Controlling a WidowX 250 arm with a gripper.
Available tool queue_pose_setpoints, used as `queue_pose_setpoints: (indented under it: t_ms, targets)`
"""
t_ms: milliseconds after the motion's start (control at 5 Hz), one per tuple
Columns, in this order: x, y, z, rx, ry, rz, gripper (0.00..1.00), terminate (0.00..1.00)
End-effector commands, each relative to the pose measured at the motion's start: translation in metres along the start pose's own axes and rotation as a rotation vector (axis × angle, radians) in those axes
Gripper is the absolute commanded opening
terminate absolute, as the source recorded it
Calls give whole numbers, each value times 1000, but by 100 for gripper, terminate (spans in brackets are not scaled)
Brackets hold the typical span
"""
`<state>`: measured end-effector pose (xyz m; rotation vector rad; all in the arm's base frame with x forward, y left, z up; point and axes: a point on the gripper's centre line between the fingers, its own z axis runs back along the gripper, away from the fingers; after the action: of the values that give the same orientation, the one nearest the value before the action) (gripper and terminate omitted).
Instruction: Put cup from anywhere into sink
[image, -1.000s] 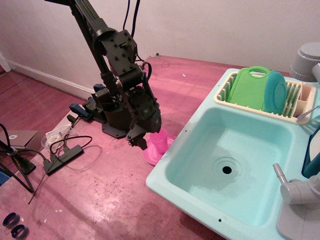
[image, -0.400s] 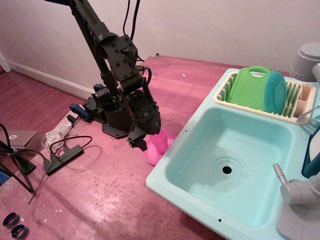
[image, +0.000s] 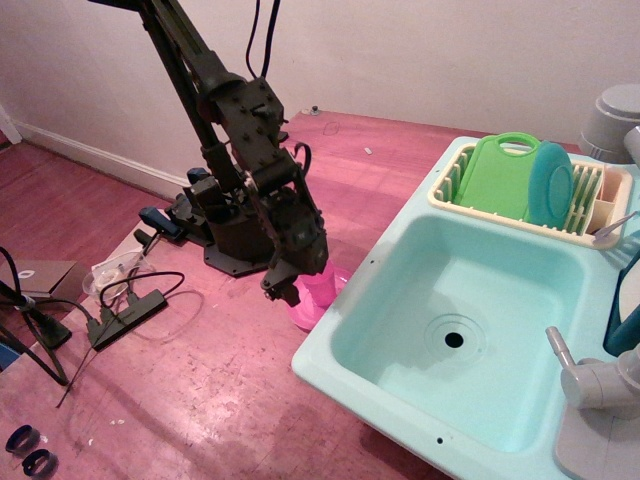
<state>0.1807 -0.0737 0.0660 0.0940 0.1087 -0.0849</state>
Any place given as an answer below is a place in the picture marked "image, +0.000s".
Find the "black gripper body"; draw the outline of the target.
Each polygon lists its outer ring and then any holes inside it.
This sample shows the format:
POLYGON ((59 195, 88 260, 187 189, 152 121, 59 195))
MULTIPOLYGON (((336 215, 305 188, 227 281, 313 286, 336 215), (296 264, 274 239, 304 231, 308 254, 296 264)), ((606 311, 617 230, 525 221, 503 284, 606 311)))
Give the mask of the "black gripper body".
POLYGON ((308 191, 282 187, 263 197, 263 227, 274 245, 269 267, 281 262, 300 274, 321 273, 328 259, 324 220, 308 191))

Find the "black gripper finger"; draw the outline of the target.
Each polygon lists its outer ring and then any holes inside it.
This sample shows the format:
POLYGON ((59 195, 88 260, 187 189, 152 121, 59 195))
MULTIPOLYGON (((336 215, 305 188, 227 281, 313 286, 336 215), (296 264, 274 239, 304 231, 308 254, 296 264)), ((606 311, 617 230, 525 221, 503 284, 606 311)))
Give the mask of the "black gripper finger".
POLYGON ((300 303, 299 290, 293 282, 287 281, 282 287, 282 299, 288 306, 297 306, 300 303))
POLYGON ((261 287, 270 300, 283 300, 289 303, 293 287, 292 278, 292 267, 289 264, 277 264, 274 268, 268 269, 261 281, 261 287))

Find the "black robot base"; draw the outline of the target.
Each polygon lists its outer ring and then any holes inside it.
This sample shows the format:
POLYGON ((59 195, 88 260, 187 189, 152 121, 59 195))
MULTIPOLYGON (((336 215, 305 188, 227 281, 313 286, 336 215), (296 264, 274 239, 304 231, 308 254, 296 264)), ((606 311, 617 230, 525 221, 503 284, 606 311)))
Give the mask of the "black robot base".
POLYGON ((234 278, 266 270, 274 246, 244 193, 224 193, 203 168, 190 169, 187 178, 165 209, 179 236, 203 247, 206 265, 234 278))

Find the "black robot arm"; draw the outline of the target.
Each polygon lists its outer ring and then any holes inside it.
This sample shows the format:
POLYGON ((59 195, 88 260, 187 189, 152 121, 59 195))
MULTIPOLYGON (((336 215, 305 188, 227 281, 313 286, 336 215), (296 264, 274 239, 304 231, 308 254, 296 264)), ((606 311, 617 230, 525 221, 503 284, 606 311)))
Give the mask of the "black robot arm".
POLYGON ((137 13, 201 144, 209 169, 184 193, 217 252, 266 271, 265 296, 300 302, 301 275, 324 271, 324 219, 306 183, 311 149, 282 147, 284 108, 264 77, 230 72, 176 1, 113 1, 137 13))

